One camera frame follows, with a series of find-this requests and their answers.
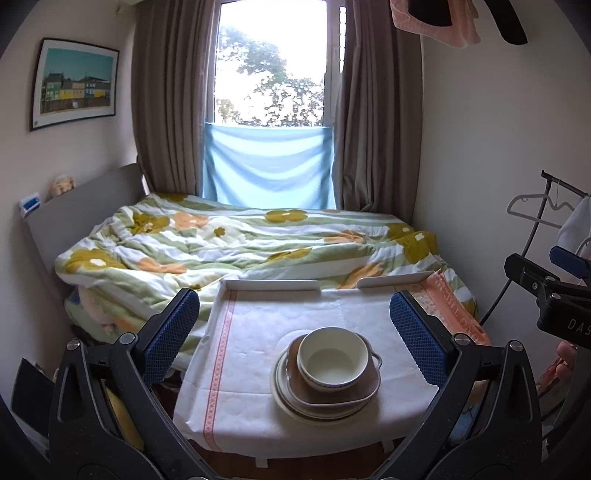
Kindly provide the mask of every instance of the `picture frame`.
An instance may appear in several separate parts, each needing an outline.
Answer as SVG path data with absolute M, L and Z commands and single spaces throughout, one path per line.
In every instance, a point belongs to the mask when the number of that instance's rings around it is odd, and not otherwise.
M 31 88 L 30 131 L 116 113 L 119 50 L 43 38 Z

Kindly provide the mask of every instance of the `screw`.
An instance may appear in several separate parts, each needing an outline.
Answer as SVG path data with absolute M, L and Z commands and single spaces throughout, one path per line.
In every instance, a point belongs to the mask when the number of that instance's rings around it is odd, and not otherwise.
M 72 350 L 76 350 L 79 346 L 80 346 L 80 341 L 77 338 L 74 338 L 73 340 L 70 340 L 68 342 L 68 344 L 66 345 L 66 348 L 69 351 L 72 351 Z
M 119 343 L 123 343 L 123 345 L 129 345 L 134 340 L 135 335 L 133 333 L 124 333 L 119 337 Z
M 512 340 L 509 347 L 511 350 L 515 350 L 515 352 L 521 352 L 523 350 L 523 344 L 517 340 Z
M 453 339 L 458 345 L 466 346 L 470 343 L 470 337 L 465 333 L 458 333 Z

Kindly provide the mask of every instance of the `white tablecloth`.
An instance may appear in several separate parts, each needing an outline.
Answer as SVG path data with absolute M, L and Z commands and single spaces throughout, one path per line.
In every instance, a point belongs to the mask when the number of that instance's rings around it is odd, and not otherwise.
M 206 449 L 256 458 L 325 455 L 404 437 L 437 387 L 425 381 L 390 321 L 393 292 L 223 292 L 184 378 L 175 425 Z M 325 326 L 364 335 L 384 364 L 380 391 L 359 414 L 316 427 L 276 405 L 269 373 L 291 340 Z

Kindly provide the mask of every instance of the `tree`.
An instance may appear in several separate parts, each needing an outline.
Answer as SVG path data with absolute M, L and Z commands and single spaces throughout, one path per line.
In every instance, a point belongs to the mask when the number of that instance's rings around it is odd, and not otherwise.
M 266 103 L 264 118 L 243 119 L 227 99 L 216 101 L 222 121 L 256 127 L 315 127 L 322 125 L 324 81 L 294 78 L 286 70 L 279 48 L 249 38 L 236 28 L 222 28 L 217 43 L 217 61 L 237 61 L 238 73 L 265 74 L 248 98 Z

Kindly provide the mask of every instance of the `wooden floor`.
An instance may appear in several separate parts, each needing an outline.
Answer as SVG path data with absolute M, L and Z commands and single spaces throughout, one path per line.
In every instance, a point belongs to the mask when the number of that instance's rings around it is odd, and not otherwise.
M 168 415 L 172 417 L 177 399 L 176 394 L 165 388 L 160 388 L 159 385 L 154 387 L 154 391 Z M 390 455 L 390 453 L 384 453 L 381 443 L 376 443 L 332 455 L 270 459 L 267 468 L 257 468 L 255 459 L 252 457 L 234 453 L 211 452 L 195 442 L 190 441 L 189 443 L 219 476 L 253 480 L 365 478 L 371 476 Z

